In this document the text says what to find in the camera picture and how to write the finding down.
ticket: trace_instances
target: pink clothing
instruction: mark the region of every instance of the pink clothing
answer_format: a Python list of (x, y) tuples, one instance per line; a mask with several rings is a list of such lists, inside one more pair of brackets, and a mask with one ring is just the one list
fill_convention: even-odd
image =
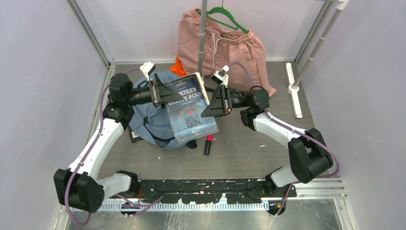
[[(179, 22), (178, 58), (186, 74), (197, 71), (200, 35), (200, 15), (192, 9), (185, 12)], [(216, 22), (206, 20), (204, 38), (203, 75), (209, 75), (232, 62), (241, 63), (251, 74), (255, 85), (264, 87), (269, 96), (276, 89), (269, 85), (265, 65), (265, 48), (251, 30), (225, 31)], [(251, 80), (238, 65), (232, 65), (227, 72), (228, 86), (240, 91), (252, 87)]]

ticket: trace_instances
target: white pole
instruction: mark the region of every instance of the white pole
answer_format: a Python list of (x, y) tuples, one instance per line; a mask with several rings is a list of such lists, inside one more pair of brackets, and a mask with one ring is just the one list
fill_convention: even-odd
[(199, 38), (199, 59), (197, 61), (197, 71), (202, 75), (203, 69), (203, 48), (204, 48), (204, 35), (206, 30), (206, 13), (207, 13), (207, 0), (202, 0), (202, 11), (200, 13), (200, 38)]
[(290, 93), (292, 97), (292, 103), (293, 103), (293, 110), (294, 110), (294, 115), (296, 118), (302, 118), (302, 110), (300, 108), (300, 103), (299, 103), (299, 97), (297, 93), (299, 92), (299, 83), (301, 82), (304, 73), (310, 66), (311, 62), (314, 60), (316, 54), (318, 53), (319, 49), (321, 48), (321, 45), (323, 44), (324, 40), (326, 39), (328, 33), (330, 32), (331, 28), (333, 27), (334, 23), (337, 21), (338, 16), (340, 13), (344, 10), (346, 5), (348, 4), (349, 0), (324, 0), (324, 1), (337, 1), (337, 9), (334, 12), (333, 16), (331, 17), (330, 21), (328, 22), (326, 28), (324, 29), (323, 33), (321, 34), (317, 44), (313, 48), (313, 51), (311, 52), (309, 58), (306, 60), (306, 62), (303, 65), (303, 68), (301, 69), (299, 73), (298, 79), (295, 81), (293, 77), (293, 71), (292, 71), (292, 65), (290, 63), (286, 63), (286, 74), (288, 76), (288, 81), (289, 81), (289, 86), (288, 86), (288, 93)]

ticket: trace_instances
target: white wall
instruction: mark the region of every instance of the white wall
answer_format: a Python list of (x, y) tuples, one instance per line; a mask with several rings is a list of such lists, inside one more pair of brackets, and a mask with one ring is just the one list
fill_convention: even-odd
[(50, 229), (105, 66), (64, 0), (0, 2), (0, 229)]
[(406, 225), (406, 3), (351, 0), (304, 87), (361, 230)]
[[(81, 0), (116, 61), (174, 60), (182, 14), (201, 0)], [(224, 7), (265, 45), (267, 60), (293, 60), (321, 7), (316, 0), (225, 0)], [(221, 6), (209, 0), (207, 9)], [(222, 19), (220, 14), (214, 18)]]

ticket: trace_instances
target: book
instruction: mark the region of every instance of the book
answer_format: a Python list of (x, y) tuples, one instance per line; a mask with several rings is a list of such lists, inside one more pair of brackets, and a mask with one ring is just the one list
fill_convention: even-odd
[(194, 73), (165, 84), (183, 99), (165, 104), (175, 139), (188, 142), (218, 132), (214, 117), (202, 117), (209, 98), (199, 73)]
[(142, 138), (139, 135), (135, 134), (135, 132), (130, 128), (130, 126), (128, 126), (128, 133), (130, 133), (131, 143), (142, 140)]

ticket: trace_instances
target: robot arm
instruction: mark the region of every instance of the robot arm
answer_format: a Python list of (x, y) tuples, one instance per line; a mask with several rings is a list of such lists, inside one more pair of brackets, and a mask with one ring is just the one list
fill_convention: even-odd
[[(141, 72), (148, 77), (154, 68), (155, 65), (148, 62), (141, 67)], [(65, 192), (69, 189), (69, 206), (91, 213), (96, 212), (106, 198), (122, 192), (130, 195), (138, 191), (138, 178), (135, 173), (118, 171), (113, 176), (97, 180), (104, 159), (134, 115), (133, 105), (152, 102), (159, 106), (182, 99), (182, 96), (166, 87), (158, 75), (155, 75), (155, 81), (147, 78), (147, 86), (134, 89), (128, 76), (119, 73), (111, 78), (109, 90), (110, 102), (103, 111), (102, 130), (99, 126), (68, 169), (58, 169), (54, 174), (59, 203), (65, 205)], [(79, 164), (81, 166), (68, 188), (68, 181)]]
[(225, 116), (230, 114), (233, 108), (248, 107), (240, 112), (242, 123), (254, 131), (264, 133), (288, 149), (290, 164), (265, 177), (269, 190), (273, 191), (297, 181), (308, 183), (333, 166), (331, 156), (324, 149), (292, 132), (296, 130), (325, 145), (317, 129), (306, 131), (294, 127), (266, 111), (269, 107), (269, 95), (266, 90), (240, 92), (220, 84), (221, 78), (218, 75), (213, 75), (212, 79), (219, 85), (213, 90), (212, 101), (202, 112), (202, 117)]
[[(144, 75), (151, 74), (153, 69), (154, 66), (150, 64), (142, 66)], [(223, 68), (214, 77), (227, 81), (226, 70)], [(155, 75), (155, 81), (147, 81), (147, 86), (133, 89), (133, 84), (127, 75), (117, 74), (112, 77), (109, 89), (110, 102), (103, 111), (102, 130), (100, 127), (96, 130), (85, 149), (70, 164), (68, 169), (58, 169), (54, 174), (54, 183), (60, 204), (65, 205), (65, 193), (67, 189), (70, 189), (68, 194), (70, 207), (91, 213), (96, 212), (106, 198), (118, 193), (131, 196), (138, 191), (138, 178), (132, 172), (118, 171), (113, 176), (97, 180), (104, 159), (134, 115), (132, 106), (150, 102), (159, 106), (182, 99), (179, 94), (166, 87), (157, 75)], [(281, 167), (265, 177), (265, 185), (270, 191), (296, 181), (307, 183), (333, 166), (333, 161), (328, 153), (302, 136), (283, 128), (280, 124), (304, 132), (324, 144), (318, 130), (305, 131), (293, 127), (266, 111), (266, 108), (269, 107), (269, 96), (266, 90), (240, 92), (228, 88), (227, 83), (220, 84), (213, 91), (212, 101), (202, 112), (202, 117), (225, 116), (230, 114), (233, 108), (241, 107), (248, 107), (240, 112), (241, 120), (245, 126), (268, 135), (289, 150), (290, 165)], [(72, 185), (68, 188), (68, 181), (78, 164), (81, 166), (73, 178)]]

